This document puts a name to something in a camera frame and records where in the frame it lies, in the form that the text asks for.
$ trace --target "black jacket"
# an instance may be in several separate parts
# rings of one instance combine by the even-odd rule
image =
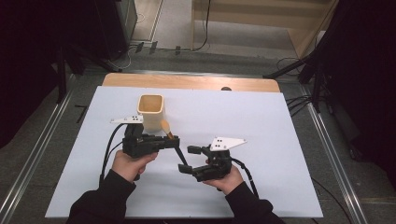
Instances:
[[[136,188],[120,175],[110,170],[98,190],[85,192],[71,207],[67,224],[122,223],[126,200]],[[267,200],[259,200],[244,182],[226,197],[233,210],[233,224],[284,223],[273,212]]]

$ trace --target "floor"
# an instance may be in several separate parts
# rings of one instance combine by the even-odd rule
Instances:
[[[147,48],[136,53],[131,50],[117,61],[113,62],[123,67],[124,73],[147,72],[148,70],[173,71],[180,74],[199,74],[210,76],[227,77],[251,77],[262,78],[262,75],[271,74],[289,63],[295,62],[295,52],[283,29],[274,27],[231,27],[235,35],[227,35],[227,44],[221,42],[216,36],[228,34],[224,29],[229,29],[231,24],[209,23],[208,43],[210,49],[203,49],[201,53],[183,51],[176,55],[172,50],[176,46],[188,48],[190,39],[190,19],[180,15],[180,11],[189,8],[186,4],[190,1],[163,0],[161,8],[155,7],[152,18],[157,18],[153,32],[147,32],[139,39],[134,39],[132,44],[145,41]],[[146,12],[140,11],[148,18]],[[196,46],[202,43],[204,36],[197,28]],[[264,36],[255,42],[254,35]],[[158,41],[158,48],[154,53],[149,53],[152,42]],[[89,106],[94,90],[101,85],[106,71],[85,62],[87,69],[83,76],[71,76],[69,80],[70,95],[65,107],[57,108],[54,102],[57,92],[54,90],[44,99],[37,111],[25,122],[15,138],[5,147],[0,149],[0,198],[6,200],[10,189],[18,179],[35,152],[35,143],[40,139],[40,134],[46,129],[46,124],[51,118],[53,111],[60,111],[61,116],[56,120],[56,126],[45,144],[45,147],[36,159],[36,166],[31,167],[34,172],[27,176],[28,183],[19,189],[21,198],[15,207],[5,211],[2,207],[0,223],[64,223],[63,219],[44,218],[53,191],[62,174],[62,169],[83,122],[83,106]],[[311,85],[302,86],[296,80],[299,71],[290,71],[276,80],[279,83],[285,99],[298,97],[304,94],[304,90],[310,90]],[[345,170],[348,181],[356,193],[364,214],[365,222],[353,220],[345,200],[345,193],[340,187],[340,181],[335,175],[334,167],[329,159],[328,151],[323,146],[322,139],[318,133],[317,124],[313,121],[312,110],[309,106],[304,107],[292,120],[303,149],[305,160],[308,165],[317,190],[318,199],[324,217],[312,220],[309,218],[285,218],[287,223],[396,223],[396,192],[387,180],[386,174],[371,162],[353,161],[348,154],[348,145],[342,132],[326,110],[326,105],[321,104],[321,113],[326,130],[332,140],[333,148],[342,167]],[[189,223],[180,220],[167,220],[168,223]]]

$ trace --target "finger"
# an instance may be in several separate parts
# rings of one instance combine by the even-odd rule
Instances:
[[[123,154],[125,154],[125,153],[122,151],[122,149],[117,150],[117,152],[116,152],[116,157],[123,156]]]
[[[149,154],[149,155],[146,155],[146,156],[144,156],[144,157],[138,159],[138,160],[136,161],[136,165],[138,165],[138,166],[140,166],[140,167],[143,167],[143,166],[145,166],[147,163],[149,163],[149,162],[151,162],[151,161],[154,161],[154,160],[157,158],[157,156],[158,156],[158,152],[154,152],[154,153],[151,153],[151,154]]]
[[[206,185],[214,186],[213,180],[205,180],[205,181],[203,181],[203,183]]]
[[[143,174],[145,172],[145,170],[146,170],[146,166],[140,168],[137,173],[141,175],[141,174]]]

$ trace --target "paper cup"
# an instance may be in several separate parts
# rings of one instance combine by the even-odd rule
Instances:
[[[143,126],[148,133],[156,133],[162,129],[161,120],[165,105],[163,96],[144,94],[140,96],[137,104],[137,113],[143,116]]]

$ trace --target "wrist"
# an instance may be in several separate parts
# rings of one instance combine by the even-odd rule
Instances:
[[[239,180],[239,181],[235,181],[232,184],[226,185],[224,186],[224,188],[221,189],[221,191],[223,191],[223,193],[225,195],[230,194],[231,192],[233,192],[234,189],[236,189],[236,187],[238,187],[240,184],[242,184],[244,181],[243,180]]]
[[[109,170],[105,180],[98,188],[98,192],[103,195],[108,203],[126,202],[126,199],[136,188],[135,184],[131,184],[122,176]]]
[[[137,176],[135,172],[130,172],[126,169],[118,169],[117,167],[113,167],[112,170],[130,183],[134,183],[134,178]]]

